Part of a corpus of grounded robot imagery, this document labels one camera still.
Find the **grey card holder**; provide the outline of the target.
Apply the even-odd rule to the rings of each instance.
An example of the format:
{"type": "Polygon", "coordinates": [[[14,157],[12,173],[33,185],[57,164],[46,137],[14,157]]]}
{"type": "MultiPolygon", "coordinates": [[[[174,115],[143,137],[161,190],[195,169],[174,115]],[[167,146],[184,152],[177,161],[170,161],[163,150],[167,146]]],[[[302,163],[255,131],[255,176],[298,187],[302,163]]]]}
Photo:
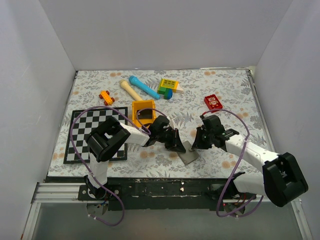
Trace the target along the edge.
{"type": "Polygon", "coordinates": [[[186,152],[178,152],[178,156],[182,160],[182,162],[187,166],[193,161],[197,160],[200,155],[196,150],[192,148],[192,145],[189,141],[185,141],[182,143],[186,152]]]}

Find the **yellow toy bin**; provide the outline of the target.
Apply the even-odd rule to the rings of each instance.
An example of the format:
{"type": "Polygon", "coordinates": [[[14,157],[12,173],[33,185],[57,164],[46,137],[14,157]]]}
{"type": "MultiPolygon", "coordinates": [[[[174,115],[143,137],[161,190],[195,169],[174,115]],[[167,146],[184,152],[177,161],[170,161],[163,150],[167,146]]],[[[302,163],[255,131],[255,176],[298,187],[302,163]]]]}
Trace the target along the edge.
{"type": "Polygon", "coordinates": [[[152,124],[156,119],[154,100],[142,100],[132,102],[132,122],[137,126],[152,124]]]}

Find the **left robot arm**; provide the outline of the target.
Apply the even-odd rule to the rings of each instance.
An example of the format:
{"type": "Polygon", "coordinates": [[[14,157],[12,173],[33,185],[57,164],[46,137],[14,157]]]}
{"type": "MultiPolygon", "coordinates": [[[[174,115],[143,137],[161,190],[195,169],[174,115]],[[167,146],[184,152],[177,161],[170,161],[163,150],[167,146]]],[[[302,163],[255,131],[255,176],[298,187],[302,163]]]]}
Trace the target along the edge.
{"type": "Polygon", "coordinates": [[[109,160],[112,159],[124,144],[136,144],[149,147],[156,142],[164,144],[167,151],[185,153],[179,130],[170,126],[170,120],[165,116],[158,116],[148,126],[150,134],[143,133],[132,126],[120,123],[116,118],[108,116],[106,121],[94,129],[86,138],[90,159],[90,172],[86,176],[86,186],[89,194],[95,200],[106,196],[107,170],[109,160]]]}

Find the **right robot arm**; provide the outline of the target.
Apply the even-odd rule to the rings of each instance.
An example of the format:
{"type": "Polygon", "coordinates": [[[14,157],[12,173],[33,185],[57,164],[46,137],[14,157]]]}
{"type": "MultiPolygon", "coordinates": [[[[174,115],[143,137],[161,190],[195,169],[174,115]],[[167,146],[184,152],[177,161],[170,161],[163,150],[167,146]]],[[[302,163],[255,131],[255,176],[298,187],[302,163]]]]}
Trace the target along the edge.
{"type": "Polygon", "coordinates": [[[292,154],[272,152],[248,141],[238,131],[225,129],[217,115],[200,118],[203,124],[197,128],[193,149],[217,147],[245,160],[262,174],[231,174],[231,180],[219,190],[222,197],[237,199],[243,194],[261,195],[283,207],[308,191],[307,181],[292,154]]]}

